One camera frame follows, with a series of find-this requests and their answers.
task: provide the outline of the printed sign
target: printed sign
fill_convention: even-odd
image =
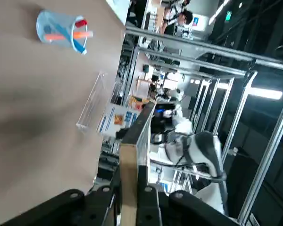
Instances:
[[[198,21],[199,21],[199,18],[198,18],[198,17],[194,17],[194,20],[193,20],[193,27],[196,27],[196,26],[197,26]]]
[[[122,128],[130,127],[139,113],[134,109],[109,104],[103,113],[97,131],[105,136],[116,137],[116,132]]]

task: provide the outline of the tan tabletop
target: tan tabletop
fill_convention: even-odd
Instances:
[[[87,55],[38,41],[40,10],[83,15]],[[102,137],[75,124],[99,71],[97,126],[117,74],[125,27],[105,0],[0,0],[0,223],[70,188],[87,192]]]

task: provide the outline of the metal bar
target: metal bar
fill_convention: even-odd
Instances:
[[[174,191],[176,191],[176,189],[177,189],[177,186],[178,186],[178,184],[179,184],[179,181],[180,181],[180,177],[181,177],[181,175],[182,175],[182,172],[181,172],[181,171],[179,171],[179,174],[178,174],[178,178],[177,178],[177,180],[176,180],[176,184],[175,184]]]
[[[225,111],[225,106],[226,106],[228,97],[230,96],[230,92],[231,92],[231,89],[232,89],[232,86],[233,86],[233,82],[234,82],[234,79],[231,79],[228,83],[228,88],[225,92],[225,96],[223,97],[223,100],[222,100],[222,103],[221,103],[221,106],[220,106],[220,110],[219,110],[219,113],[218,113],[218,116],[216,118],[216,122],[215,122],[215,125],[214,125],[214,128],[213,128],[213,134],[214,135],[217,135],[218,128],[219,128],[223,113]]]
[[[194,123],[194,125],[193,125],[193,133],[196,133],[197,125],[198,125],[198,122],[199,122],[199,119],[200,119],[200,115],[201,115],[201,111],[202,111],[204,102],[205,102],[205,100],[206,100],[206,96],[207,96],[207,93],[208,93],[208,88],[209,88],[209,86],[210,86],[210,84],[207,85],[207,86],[206,86],[206,89],[204,90],[203,97],[202,97],[202,100],[201,100],[201,103],[200,103],[200,106],[199,106],[198,114],[197,114],[195,123]]]
[[[195,80],[202,80],[202,79],[206,79],[204,77],[201,77],[201,76],[197,76],[195,74],[186,74],[186,73],[183,73],[185,76],[189,76],[190,79],[195,79]]]
[[[187,179],[184,180],[183,186],[182,186],[181,190],[184,190],[184,188],[185,188],[186,185],[187,185]]]
[[[138,52],[139,52],[139,47],[135,46],[132,50],[132,54],[131,54],[131,58],[130,58],[130,62],[129,62],[129,71],[128,71],[128,76],[127,76],[127,79],[126,79],[126,85],[125,85],[125,89],[124,89],[124,94],[123,94],[121,106],[124,106],[124,104],[126,103],[126,100],[128,98],[128,95],[129,95],[130,87],[131,87],[132,80],[133,80],[133,74],[134,74],[134,70],[135,70],[135,64],[136,64]]]
[[[252,61],[253,59],[256,59],[256,64],[267,66],[267,67],[273,67],[277,69],[283,70],[283,61],[276,60],[270,57],[266,56],[260,56],[252,53],[243,52],[240,50],[235,50],[232,48],[226,48],[223,46],[216,46],[213,44],[204,43],[201,41],[196,40],[187,40],[183,38],[178,38],[172,35],[162,35],[154,32],[149,32],[146,30],[142,30],[140,28],[136,28],[133,26],[127,26],[126,27],[126,33],[131,35],[137,35],[137,36],[143,36],[146,38],[153,38],[161,41],[176,41],[179,43],[194,45],[199,47],[199,51],[204,50],[213,54],[219,54],[225,57],[231,57],[237,60],[245,60],[245,61]]]
[[[277,150],[277,147],[279,146],[282,136],[283,136],[283,109],[279,116],[278,122],[275,126],[275,129],[272,133],[272,136],[270,137],[270,140],[268,142],[264,155],[261,159],[254,180],[250,186],[249,192],[246,196],[246,199],[238,216],[237,220],[239,223],[245,224],[250,215],[250,211],[253,207],[255,199],[258,195],[260,187],[263,183],[263,180],[268,171],[270,163],[274,157],[274,154]]]
[[[254,78],[256,77],[257,73],[258,72],[254,72],[251,75],[251,78],[249,79],[248,83],[246,84],[246,86],[243,89],[242,96],[240,98],[236,114],[234,116],[234,120],[232,122],[230,131],[228,132],[228,136],[227,136],[227,139],[226,139],[226,142],[225,142],[225,146],[224,146],[223,151],[222,151],[222,164],[224,164],[224,162],[225,162],[225,159],[226,159],[228,150],[230,149],[235,131],[237,129],[238,122],[240,120],[240,117],[241,117],[247,96],[249,95],[251,84],[252,84]]]
[[[208,122],[208,117],[209,117],[209,114],[210,114],[212,106],[213,106],[213,102],[214,102],[215,95],[216,95],[216,92],[217,92],[217,89],[218,89],[219,81],[220,81],[220,79],[217,79],[217,81],[216,81],[216,83],[213,87],[211,99],[209,100],[208,109],[207,109],[206,115],[204,116],[200,131],[204,131],[206,124]]]
[[[191,194],[193,194],[192,186],[191,186],[191,180],[192,180],[192,178],[191,178],[191,176],[190,176],[189,174],[187,174],[187,173],[185,174],[185,176],[187,177],[189,192],[190,192]]]
[[[201,97],[201,93],[202,93],[202,90],[203,90],[203,86],[204,86],[204,80],[201,80],[200,82],[200,88],[199,88],[199,92],[198,92],[198,96],[197,96],[197,99],[196,99],[196,102],[195,102],[195,105],[194,105],[194,109],[193,109],[193,113],[192,115],[190,116],[190,121],[193,123],[193,120],[194,120],[194,117],[196,115],[196,111],[197,111],[197,106],[198,106],[198,103],[200,101],[200,97]]]
[[[225,74],[225,75],[216,75],[215,78],[223,80],[223,79],[243,79],[244,77],[238,75]]]
[[[204,79],[204,78],[210,78],[211,79],[211,78],[214,77],[211,74],[199,72],[199,71],[193,70],[191,68],[179,67],[179,66],[176,66],[176,65],[169,65],[169,64],[165,64],[165,63],[161,63],[161,62],[157,62],[157,61],[153,61],[153,60],[150,61],[149,64],[150,65],[162,66],[162,67],[169,68],[169,69],[176,69],[176,70],[185,71],[185,72],[192,72],[194,75],[201,76],[200,79]]]
[[[235,68],[231,68],[231,67],[227,67],[227,66],[222,66],[222,65],[217,65],[217,64],[213,64],[213,63],[209,63],[209,62],[205,62],[205,61],[201,61],[201,60],[196,60],[193,59],[191,57],[186,57],[186,56],[180,56],[180,55],[174,55],[174,54],[169,54],[169,53],[165,53],[165,52],[156,52],[153,51],[152,49],[147,49],[147,48],[140,48],[141,52],[144,53],[149,53],[151,55],[155,55],[158,57],[165,57],[165,58],[169,58],[169,59],[173,59],[173,60],[184,60],[184,61],[188,61],[191,63],[194,63],[198,66],[201,67],[206,67],[209,69],[214,69],[214,70],[218,70],[221,72],[226,72],[226,73],[230,73],[230,74],[235,74],[235,75],[239,75],[239,76],[244,76],[245,75],[245,71],[239,70],[239,69],[235,69]]]
[[[172,179],[172,183],[171,183],[171,186],[170,186],[170,193],[172,193],[172,190],[173,190],[173,184],[175,182],[175,179],[176,179],[176,176],[177,176],[177,170],[175,170],[174,172],[174,176],[173,176],[173,179]]]
[[[159,166],[164,166],[164,167],[168,167],[168,166],[166,166],[166,164],[170,164],[170,165],[173,164],[170,161],[158,161],[158,160],[153,160],[153,159],[150,159],[150,162],[157,164]],[[207,179],[207,180],[212,179],[212,176],[210,174],[204,173],[204,172],[199,172],[199,171],[195,172],[193,170],[187,170],[187,169],[184,169],[184,170],[176,169],[176,171],[186,173],[186,174],[189,174],[189,175],[193,175],[193,176],[199,176],[200,178],[204,178],[204,179]]]

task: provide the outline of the blue label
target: blue label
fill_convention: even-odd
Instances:
[[[199,18],[198,17],[194,17],[193,26],[197,26],[198,21],[199,21]]]

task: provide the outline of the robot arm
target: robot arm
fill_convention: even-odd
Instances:
[[[217,136],[204,131],[189,137],[181,137],[165,145],[165,155],[173,164],[205,163],[213,177],[225,177],[221,163],[221,144]],[[224,214],[227,201],[225,181],[211,183],[196,193],[196,197]]]

